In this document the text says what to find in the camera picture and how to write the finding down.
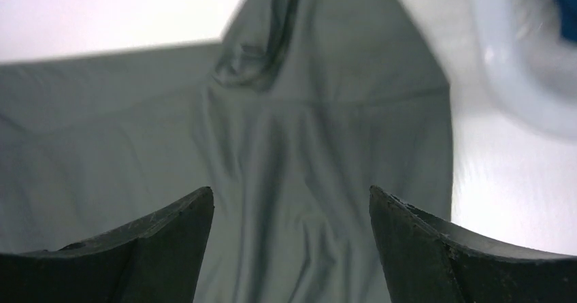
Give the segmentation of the dark grey t shirt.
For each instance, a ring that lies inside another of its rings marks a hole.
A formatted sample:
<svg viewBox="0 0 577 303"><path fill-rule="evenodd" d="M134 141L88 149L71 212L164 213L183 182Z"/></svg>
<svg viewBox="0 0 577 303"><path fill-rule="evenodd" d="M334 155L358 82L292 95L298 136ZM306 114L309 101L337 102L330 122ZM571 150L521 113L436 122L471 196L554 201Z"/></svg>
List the dark grey t shirt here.
<svg viewBox="0 0 577 303"><path fill-rule="evenodd" d="M1 68L1 250L199 187L197 302L388 302L369 188L448 218L449 85L399 0L246 0L222 42Z"/></svg>

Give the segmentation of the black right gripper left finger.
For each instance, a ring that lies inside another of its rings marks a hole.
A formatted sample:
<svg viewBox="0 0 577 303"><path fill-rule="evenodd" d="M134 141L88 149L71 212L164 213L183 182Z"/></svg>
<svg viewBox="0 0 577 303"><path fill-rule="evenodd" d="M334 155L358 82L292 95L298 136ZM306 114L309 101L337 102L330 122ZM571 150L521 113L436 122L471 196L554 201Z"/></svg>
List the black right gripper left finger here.
<svg viewBox="0 0 577 303"><path fill-rule="evenodd" d="M211 188L57 251L1 255L2 302L192 302Z"/></svg>

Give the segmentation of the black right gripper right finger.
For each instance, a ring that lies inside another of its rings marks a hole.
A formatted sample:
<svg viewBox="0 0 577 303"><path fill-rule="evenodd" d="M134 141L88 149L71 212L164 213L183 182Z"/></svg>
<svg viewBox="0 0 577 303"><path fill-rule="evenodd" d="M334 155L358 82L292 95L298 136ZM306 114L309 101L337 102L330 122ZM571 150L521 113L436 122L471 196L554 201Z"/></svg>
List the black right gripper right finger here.
<svg viewBox="0 0 577 303"><path fill-rule="evenodd" d="M397 303L576 301L576 258L489 238L373 186L369 214Z"/></svg>

